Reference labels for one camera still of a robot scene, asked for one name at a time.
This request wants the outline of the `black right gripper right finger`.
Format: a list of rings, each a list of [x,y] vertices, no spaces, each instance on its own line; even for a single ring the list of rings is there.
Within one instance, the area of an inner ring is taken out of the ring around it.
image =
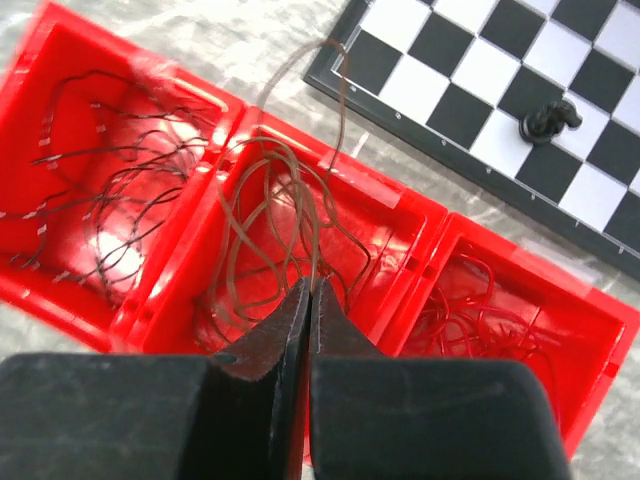
[[[312,294],[310,446],[319,479],[566,479],[533,372],[511,360],[393,358]]]

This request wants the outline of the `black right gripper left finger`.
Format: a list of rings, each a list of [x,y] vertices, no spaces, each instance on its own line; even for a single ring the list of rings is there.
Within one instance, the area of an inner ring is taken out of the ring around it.
[[[1,364],[5,479],[295,479],[310,282],[210,355],[21,353]]]

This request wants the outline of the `red three-compartment plastic tray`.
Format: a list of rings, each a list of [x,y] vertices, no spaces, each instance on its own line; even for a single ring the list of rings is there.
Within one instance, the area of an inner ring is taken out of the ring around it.
[[[391,356],[509,358],[573,454],[639,314],[52,1],[1,82],[1,297],[90,348],[215,351],[327,276]]]

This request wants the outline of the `black chess piece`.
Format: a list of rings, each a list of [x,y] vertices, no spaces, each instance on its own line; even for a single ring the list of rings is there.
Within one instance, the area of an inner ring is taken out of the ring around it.
[[[519,120],[519,134],[525,142],[540,146],[550,143],[566,127],[575,130],[582,123],[583,118],[574,103],[554,100],[524,115]]]

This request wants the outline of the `black and grey chessboard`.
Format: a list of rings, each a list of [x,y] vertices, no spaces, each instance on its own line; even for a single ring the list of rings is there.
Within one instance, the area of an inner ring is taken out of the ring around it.
[[[352,1],[306,82],[631,277],[639,274],[635,1]],[[583,118],[534,146],[519,120]]]

